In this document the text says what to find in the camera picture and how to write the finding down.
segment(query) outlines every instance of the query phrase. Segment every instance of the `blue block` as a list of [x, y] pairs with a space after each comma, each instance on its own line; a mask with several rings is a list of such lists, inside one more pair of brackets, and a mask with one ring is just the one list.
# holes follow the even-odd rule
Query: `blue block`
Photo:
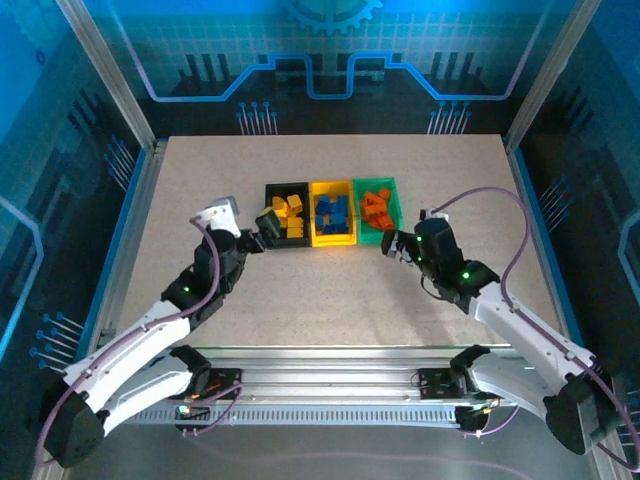
[[349, 197], [346, 195], [338, 195], [338, 211], [349, 215]]
[[342, 212], [331, 214], [331, 225], [343, 225], [347, 223], [347, 217]]
[[316, 214], [325, 215], [331, 213], [331, 202], [329, 195], [320, 195], [318, 197], [318, 203], [316, 204]]

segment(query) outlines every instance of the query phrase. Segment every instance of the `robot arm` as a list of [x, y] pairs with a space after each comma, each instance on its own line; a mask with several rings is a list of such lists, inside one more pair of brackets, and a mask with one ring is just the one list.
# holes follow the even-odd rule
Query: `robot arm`
[[[240, 230], [237, 213], [235, 200], [227, 197], [196, 217], [216, 246], [217, 272], [213, 252], [203, 240], [195, 249], [194, 263], [134, 325], [68, 366], [62, 376], [42, 371], [38, 383], [40, 391], [45, 386], [45, 393], [34, 408], [40, 414], [34, 424], [46, 424], [55, 405], [62, 402], [44, 443], [62, 467], [81, 462], [116, 426], [160, 400], [216, 393], [206, 390], [209, 362], [189, 346], [170, 347], [222, 307], [242, 275], [247, 254], [264, 252], [280, 235], [279, 220], [272, 210], [256, 218], [258, 232]], [[216, 276], [219, 281], [211, 296]], [[96, 359], [97, 367], [91, 369]]]
[[618, 398], [625, 395], [621, 373], [602, 368], [593, 353], [520, 304], [486, 265], [464, 259], [446, 216], [427, 218], [423, 211], [414, 233], [387, 231], [381, 246], [384, 255], [417, 266], [440, 299], [494, 330], [533, 367], [523, 372], [476, 345], [451, 362], [453, 375], [464, 377], [470, 388], [511, 400], [544, 419], [554, 436], [577, 454], [591, 450], [620, 425], [615, 406], [575, 360], [595, 370]]

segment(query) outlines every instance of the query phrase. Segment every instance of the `orange block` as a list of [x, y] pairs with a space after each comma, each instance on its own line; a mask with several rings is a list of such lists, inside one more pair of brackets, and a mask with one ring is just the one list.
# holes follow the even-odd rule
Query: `orange block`
[[389, 190], [388, 188], [381, 188], [378, 196], [385, 202], [388, 202], [391, 198], [391, 190]]
[[382, 227], [380, 226], [380, 221], [377, 218], [372, 218], [367, 223], [371, 228], [377, 228], [378, 230], [382, 230]]
[[369, 205], [376, 205], [376, 204], [384, 204], [384, 203], [386, 203], [378, 195], [376, 195], [375, 193], [371, 193], [371, 192], [365, 193], [364, 194], [364, 199], [367, 201], [367, 203]]
[[387, 212], [387, 204], [386, 203], [377, 203], [373, 205], [367, 205], [364, 207], [364, 214], [367, 217], [381, 215]]

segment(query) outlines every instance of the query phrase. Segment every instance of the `purple cable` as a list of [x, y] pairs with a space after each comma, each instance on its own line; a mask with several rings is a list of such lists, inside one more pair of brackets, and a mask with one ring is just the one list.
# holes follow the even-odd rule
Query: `purple cable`
[[209, 289], [207, 294], [202, 298], [202, 300], [200, 300], [195, 305], [187, 308], [186, 310], [183, 310], [182, 312], [167, 315], [166, 317], [163, 317], [163, 318], [157, 318], [155, 320], [151, 320], [148, 323], [145, 323], [144, 325], [141, 325], [139, 328], [132, 330], [127, 335], [124, 335], [122, 338], [117, 339], [112, 345], [107, 347], [107, 349], [104, 352], [102, 352], [93, 362], [91, 362], [91, 364], [86, 368], [86, 370], [62, 394], [62, 396], [58, 399], [54, 407], [51, 409], [51, 412], [47, 416], [47, 419], [45, 420], [44, 425], [42, 426], [42, 430], [40, 431], [38, 442], [36, 443], [36, 450], [35, 450], [36, 467], [44, 467], [53, 462], [54, 460], [53, 458], [46, 461], [42, 459], [42, 457], [44, 456], [43, 454], [45, 450], [44, 444], [47, 439], [47, 436], [49, 435], [49, 430], [51, 430], [51, 426], [53, 425], [53, 422], [56, 416], [60, 412], [62, 405], [64, 405], [64, 402], [66, 402], [67, 399], [71, 396], [71, 394], [75, 392], [82, 385], [82, 382], [84, 382], [87, 378], [89, 378], [89, 376], [91, 376], [92, 372], [96, 368], [98, 368], [103, 358], [107, 358], [109, 354], [111, 354], [111, 352], [116, 350], [122, 344], [143, 334], [149, 328], [153, 328], [161, 323], [172, 322], [180, 318], [191, 315], [196, 310], [199, 310], [200, 308], [202, 308], [215, 295], [216, 290], [218, 288], [218, 283], [220, 282], [220, 257], [218, 256], [218, 249], [216, 248], [216, 245], [213, 242], [211, 235], [209, 235], [209, 232], [207, 232], [207, 230], [203, 226], [197, 223], [199, 219], [200, 217], [193, 217], [192, 219], [189, 220], [189, 223], [191, 223], [194, 227], [200, 230], [200, 232], [204, 236], [205, 241], [207, 242], [207, 245], [209, 245], [209, 248], [211, 249], [211, 254], [213, 257], [213, 265], [212, 265], [213, 281], [211, 282], [211, 288]]
[[[502, 293], [502, 298], [504, 299], [505, 303], [509, 306], [509, 308], [514, 311], [516, 315], [518, 315], [522, 320], [524, 320], [531, 328], [537, 331], [546, 340], [551, 342], [551, 344], [554, 347], [556, 347], [560, 352], [562, 352], [563, 355], [566, 355], [570, 352], [570, 350], [567, 347], [565, 347], [564, 344], [556, 340], [552, 335], [547, 333], [545, 329], [543, 329], [538, 324], [536, 324], [531, 318], [529, 318], [527, 314], [522, 312], [519, 308], [514, 308], [514, 303], [509, 297], [509, 293], [507, 292], [507, 278], [509, 277], [511, 270], [513, 270], [513, 267], [516, 265], [518, 260], [520, 260], [520, 257], [524, 252], [524, 249], [527, 245], [527, 241], [529, 240], [529, 235], [530, 235], [529, 214], [527, 213], [527, 209], [524, 206], [524, 203], [522, 203], [522, 200], [520, 200], [520, 198], [517, 195], [515, 195], [513, 192], [510, 192], [509, 190], [506, 190], [501, 187], [479, 187], [479, 188], [467, 190], [466, 192], [463, 192], [460, 195], [456, 195], [448, 202], [436, 208], [434, 210], [434, 213], [447, 208], [449, 205], [456, 203], [458, 200], [461, 200], [464, 197], [467, 197], [469, 195], [473, 195], [476, 193], [488, 192], [488, 191], [499, 192], [511, 197], [522, 210], [522, 214], [524, 215], [524, 221], [525, 221], [525, 234], [524, 234], [524, 238], [522, 239], [522, 243], [520, 244], [520, 248], [518, 248], [518, 251], [516, 252], [515, 256], [513, 257], [511, 262], [509, 262], [509, 264], [507, 265], [507, 268], [505, 268], [504, 273], [502, 274], [502, 279], [500, 282], [500, 291]], [[572, 361], [576, 365], [578, 365], [582, 370], [584, 370], [586, 374], [589, 375], [589, 377], [591, 377], [591, 379], [602, 389], [602, 391], [607, 396], [607, 398], [609, 398], [611, 403], [616, 407], [616, 410], [620, 414], [622, 421], [624, 422], [625, 426], [627, 427], [627, 430], [631, 434], [631, 440], [633, 441], [633, 444], [635, 447], [636, 458], [638, 459], [637, 460], [638, 463], [636, 465], [633, 465], [632, 463], [627, 462], [626, 460], [614, 454], [611, 450], [609, 450], [607, 447], [605, 447], [602, 444], [598, 444], [598, 448], [600, 448], [600, 450], [602, 450], [609, 457], [611, 457], [612, 460], [619, 463], [624, 468], [630, 470], [633, 473], [639, 473], [640, 472], [640, 438], [638, 437], [638, 431], [636, 430], [635, 425], [633, 424], [631, 416], [627, 412], [626, 407], [622, 405], [620, 400], [618, 400], [618, 398], [615, 396], [613, 391], [611, 391], [609, 386], [598, 376], [598, 374], [591, 367], [589, 367], [586, 363], [584, 363], [582, 360], [580, 360], [578, 357], [575, 357], [575, 356], [572, 358]]]
[[242, 391], [244, 390], [244, 385], [242, 383], [237, 383], [235, 385], [230, 386], [229, 388], [226, 388], [225, 390], [222, 390], [222, 391], [216, 393], [213, 397], [203, 398], [202, 400], [193, 400], [193, 401], [188, 401], [188, 402], [183, 402], [183, 401], [180, 401], [180, 400], [165, 400], [165, 403], [170, 403], [172, 405], [187, 405], [189, 407], [194, 406], [194, 405], [202, 405], [202, 404], [214, 402], [214, 401], [224, 397], [228, 393], [231, 393], [231, 392], [233, 392], [235, 390], [238, 390], [238, 394], [235, 396], [235, 398], [233, 400], [231, 400], [231, 403], [225, 409], [225, 411], [222, 412], [222, 415], [220, 415], [218, 418], [216, 418], [211, 425], [207, 425], [206, 427], [199, 428], [197, 430], [194, 428], [192, 431], [189, 431], [186, 428], [184, 428], [182, 430], [182, 434], [184, 436], [197, 437], [197, 436], [202, 435], [203, 433], [207, 433], [209, 430], [212, 430], [213, 428], [217, 427], [222, 422], [222, 420], [224, 420], [225, 417], [227, 415], [229, 415], [231, 410], [233, 410], [233, 408], [238, 403], [238, 400], [240, 399], [240, 395], [242, 395]]
[[491, 435], [493, 433], [497, 433], [500, 430], [502, 430], [504, 427], [506, 427], [507, 425], [509, 425], [511, 423], [511, 420], [513, 420], [514, 418], [516, 418], [516, 415], [518, 414], [518, 412], [520, 411], [520, 407], [516, 406], [516, 408], [513, 409], [513, 412], [511, 412], [511, 415], [509, 415], [504, 422], [502, 422], [500, 425], [493, 427], [490, 430], [487, 430], [486, 427], [482, 429], [482, 432], [480, 433], [481, 437], [486, 437], [487, 435]]
[[[487, 424], [484, 426], [484, 428], [474, 436], [477, 436], [478, 438], [480, 438], [480, 437], [486, 437], [487, 435], [492, 435], [494, 433], [498, 433], [504, 427], [509, 425], [514, 418], [516, 418], [516, 415], [518, 414], [519, 411], [520, 411], [520, 407], [516, 405], [516, 408], [513, 409], [513, 412], [511, 412], [511, 414], [500, 425], [497, 425], [490, 430], [487, 430], [487, 427], [489, 426], [489, 421], [487, 421]], [[467, 432], [461, 429], [458, 429], [458, 431], [462, 432], [465, 438], [467, 437], [467, 435], [472, 435], [472, 432]]]

